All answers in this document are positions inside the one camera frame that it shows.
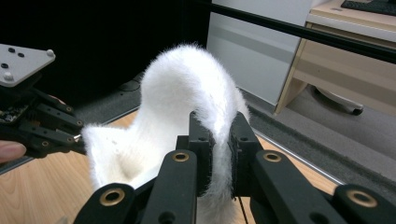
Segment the gray carpet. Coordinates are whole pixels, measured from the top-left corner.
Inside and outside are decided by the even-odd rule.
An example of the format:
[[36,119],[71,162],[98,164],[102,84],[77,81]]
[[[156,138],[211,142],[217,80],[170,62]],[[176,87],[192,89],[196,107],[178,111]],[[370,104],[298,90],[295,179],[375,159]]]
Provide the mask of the gray carpet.
[[308,86],[282,112],[252,111],[251,125],[344,183],[396,204],[396,118],[369,107],[359,116]]

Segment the white wall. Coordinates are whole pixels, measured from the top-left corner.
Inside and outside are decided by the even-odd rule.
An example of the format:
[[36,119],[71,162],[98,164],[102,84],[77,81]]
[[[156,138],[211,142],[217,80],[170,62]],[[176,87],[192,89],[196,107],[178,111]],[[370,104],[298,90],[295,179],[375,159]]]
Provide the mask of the white wall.
[[[313,1],[317,4],[320,0],[213,0],[213,3],[304,26]],[[238,87],[275,108],[299,40],[212,13],[207,49],[223,63]]]

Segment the white faux fur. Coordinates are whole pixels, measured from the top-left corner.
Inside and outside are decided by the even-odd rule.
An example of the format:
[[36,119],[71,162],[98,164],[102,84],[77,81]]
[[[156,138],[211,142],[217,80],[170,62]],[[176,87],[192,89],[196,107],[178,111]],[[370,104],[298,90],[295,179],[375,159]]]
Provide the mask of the white faux fur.
[[150,64],[141,88],[141,106],[129,128],[92,124],[83,129],[94,187],[118,182],[138,188],[155,177],[163,157],[175,150],[177,136],[189,134],[189,114],[195,110],[216,140],[212,179],[198,199],[197,223],[233,223],[227,140],[236,112],[247,120],[249,114],[231,77],[206,50],[180,45]]

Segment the screw hole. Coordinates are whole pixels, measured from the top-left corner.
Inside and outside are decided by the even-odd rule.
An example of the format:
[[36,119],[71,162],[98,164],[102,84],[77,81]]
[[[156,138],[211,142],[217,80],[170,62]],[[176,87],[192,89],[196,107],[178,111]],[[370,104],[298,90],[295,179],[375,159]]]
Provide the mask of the screw hole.
[[189,154],[179,152],[174,154],[172,158],[174,161],[187,161],[189,159]]
[[161,224],[172,224],[175,222],[175,215],[171,212],[163,212],[158,217],[158,221]]
[[327,219],[325,216],[323,216],[320,213],[311,213],[309,215],[309,217],[316,224],[328,224],[329,223],[329,219]]
[[273,162],[278,162],[281,160],[281,158],[278,155],[272,152],[265,153],[264,158],[268,161],[273,161]]
[[378,205],[378,202],[373,196],[360,190],[351,189],[346,192],[346,196],[350,201],[363,207],[372,208]]
[[120,203],[125,197],[122,189],[108,189],[100,197],[100,204],[103,206],[113,206]]

